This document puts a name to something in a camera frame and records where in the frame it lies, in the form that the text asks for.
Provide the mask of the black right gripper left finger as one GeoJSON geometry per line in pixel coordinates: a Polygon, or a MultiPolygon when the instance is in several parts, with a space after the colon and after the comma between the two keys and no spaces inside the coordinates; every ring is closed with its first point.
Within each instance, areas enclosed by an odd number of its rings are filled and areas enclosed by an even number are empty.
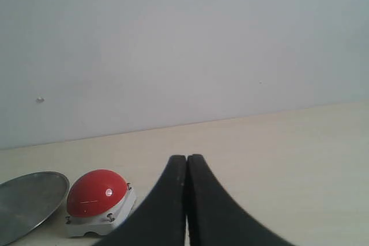
{"type": "Polygon", "coordinates": [[[98,241],[96,245],[184,245],[185,180],[185,156],[171,156],[148,196],[124,223],[98,241]]]}

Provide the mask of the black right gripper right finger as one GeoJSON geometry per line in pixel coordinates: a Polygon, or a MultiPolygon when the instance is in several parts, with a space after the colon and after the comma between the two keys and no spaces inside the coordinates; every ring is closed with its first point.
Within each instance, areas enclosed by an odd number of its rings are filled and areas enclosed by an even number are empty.
{"type": "Polygon", "coordinates": [[[187,158],[186,215],[190,245],[291,245],[241,208],[200,154],[187,158]]]}

